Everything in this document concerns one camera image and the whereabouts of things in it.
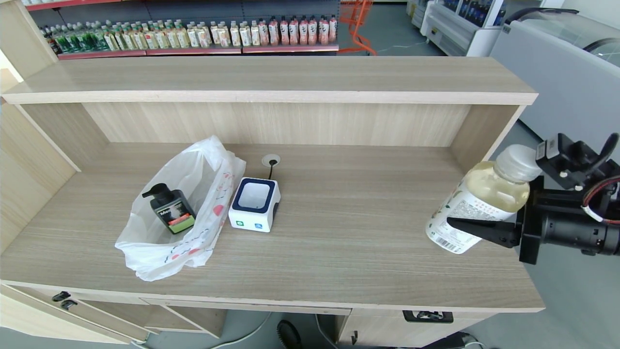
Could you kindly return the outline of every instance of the floor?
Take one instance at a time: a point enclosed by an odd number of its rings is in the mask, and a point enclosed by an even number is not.
[[[432,43],[426,44],[425,39],[411,26],[404,5],[375,4],[361,34],[371,40],[373,48],[379,55],[443,55]],[[340,40],[341,47],[350,46],[349,43],[350,41]],[[528,129],[516,124],[502,142],[498,152],[509,144],[520,143],[534,147],[538,142],[539,139],[528,132]],[[620,343],[620,333],[614,329],[618,322],[617,314],[620,313],[617,301],[620,274],[615,261],[613,257],[586,257],[575,250],[544,245],[541,247],[539,264],[526,266],[526,269],[547,309],[535,314],[496,315],[466,330],[485,343],[486,348],[620,348],[617,344]],[[590,317],[587,316],[589,311],[596,311],[596,314],[602,315]],[[266,316],[267,313],[264,312],[231,310],[226,318],[221,340],[215,340],[208,335],[164,332],[151,336],[146,345],[153,349],[210,348],[251,332]],[[227,349],[280,348],[275,333],[275,326],[280,319],[288,319],[297,327],[304,347],[329,347],[318,332],[313,315],[274,313],[253,337],[230,345]],[[322,327],[326,332],[333,331],[333,321],[330,317],[321,318]],[[127,348],[121,345],[31,337],[5,328],[0,328],[0,343],[3,349]]]

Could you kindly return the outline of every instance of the red wire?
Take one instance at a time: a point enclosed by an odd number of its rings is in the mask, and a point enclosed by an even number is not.
[[[613,184],[613,183],[618,183],[618,182],[620,182],[620,177],[613,177],[613,178],[606,179],[600,182],[586,194],[586,196],[583,198],[582,206],[588,207],[594,195],[598,194],[598,192],[600,192],[606,186]],[[607,224],[620,224],[620,220],[613,220],[613,219],[606,219],[606,218],[603,218],[603,222]]]

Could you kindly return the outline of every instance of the white bottle cap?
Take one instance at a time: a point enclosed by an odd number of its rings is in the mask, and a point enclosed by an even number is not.
[[[509,145],[501,152],[495,164],[504,175],[519,182],[529,182],[542,170],[536,164],[536,151],[520,144]]]

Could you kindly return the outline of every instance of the plastic bag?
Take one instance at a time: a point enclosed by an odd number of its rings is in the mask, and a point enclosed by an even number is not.
[[[205,265],[245,170],[246,162],[226,151],[216,136],[193,144],[168,161],[138,193],[129,221],[114,245],[125,253],[127,267],[142,280],[154,281],[178,273],[184,265]],[[157,183],[183,191],[196,212],[191,229],[173,235],[157,218],[151,198],[141,195]]]

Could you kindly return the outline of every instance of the shopping cart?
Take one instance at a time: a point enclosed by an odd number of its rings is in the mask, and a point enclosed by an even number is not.
[[[370,41],[358,33],[372,5],[373,0],[352,0],[340,3],[340,24],[348,24],[348,31],[355,47],[341,48],[339,53],[366,51],[368,55],[377,55],[377,52],[371,48]]]

